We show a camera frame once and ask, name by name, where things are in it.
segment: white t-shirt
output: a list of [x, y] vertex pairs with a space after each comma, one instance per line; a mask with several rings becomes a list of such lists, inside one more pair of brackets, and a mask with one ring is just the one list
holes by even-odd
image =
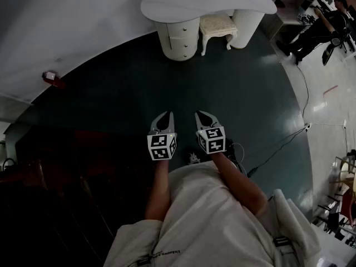
[[273, 238], [212, 162], [177, 169], [169, 180], [172, 204], [164, 221], [120, 227], [104, 267], [146, 266], [148, 257], [151, 266], [275, 266]]

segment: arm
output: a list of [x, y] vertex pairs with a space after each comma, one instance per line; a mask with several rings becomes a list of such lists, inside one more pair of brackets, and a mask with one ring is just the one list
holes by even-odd
[[324, 15], [321, 13], [321, 11], [319, 9], [314, 8], [314, 12], [315, 12], [315, 14], [317, 14], [319, 19], [321, 19], [321, 21], [323, 22], [323, 24], [326, 26], [326, 28], [329, 30], [330, 33], [335, 31], [332, 24], [330, 24], [330, 22], [324, 17]]
[[145, 220], [163, 221], [171, 206], [171, 196], [168, 186], [168, 165], [168, 160], [157, 161], [154, 184], [146, 206]]
[[219, 170], [222, 180], [237, 201], [254, 215], [263, 212], [267, 207], [268, 201], [262, 190], [243, 175], [221, 152], [210, 156]]

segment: white cube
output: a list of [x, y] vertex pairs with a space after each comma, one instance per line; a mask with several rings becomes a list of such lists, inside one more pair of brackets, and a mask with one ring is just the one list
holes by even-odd
[[199, 145], [207, 154], [225, 151], [224, 127], [213, 127], [196, 132]]
[[152, 160], [171, 159], [177, 148], [177, 134], [148, 135], [147, 144]]

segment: shirt sleeve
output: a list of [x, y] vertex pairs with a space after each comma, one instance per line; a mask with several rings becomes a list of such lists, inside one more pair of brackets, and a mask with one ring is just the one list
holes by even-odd
[[158, 220], [142, 220], [120, 227], [104, 267], [127, 267], [148, 257], [158, 241], [161, 226], [162, 222]]

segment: concrete floor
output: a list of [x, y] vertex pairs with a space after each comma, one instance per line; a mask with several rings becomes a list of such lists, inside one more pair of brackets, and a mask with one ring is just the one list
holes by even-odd
[[[172, 170], [188, 162], [187, 148], [199, 149], [194, 112], [203, 110], [243, 145], [249, 172], [304, 127], [292, 86], [260, 31], [243, 50], [227, 51], [224, 38], [212, 38], [202, 57], [200, 45], [192, 59], [174, 62], [163, 55], [157, 33], [122, 44], [70, 72], [63, 78], [66, 91], [49, 88], [19, 122], [145, 137], [151, 121], [172, 110], [178, 133]], [[238, 147], [236, 157], [241, 159]], [[267, 195], [282, 189], [311, 219], [311, 167], [303, 131], [252, 180]]]
[[[299, 107], [303, 110], [307, 92], [303, 76], [294, 64], [295, 57], [286, 57], [274, 42], [271, 44], [289, 77]], [[322, 54], [327, 45], [328, 43], [319, 46], [299, 63], [309, 89], [309, 103], [305, 109], [304, 122], [314, 123], [307, 133], [313, 169], [314, 211], [318, 203], [325, 200], [325, 195], [331, 195], [333, 192], [329, 187], [329, 176], [335, 173], [332, 167], [335, 157], [343, 157], [347, 151], [355, 148], [356, 59], [341, 62], [346, 54], [337, 48], [327, 65], [323, 66]], [[324, 93], [336, 85], [337, 88]], [[341, 126], [345, 119], [346, 132]]]

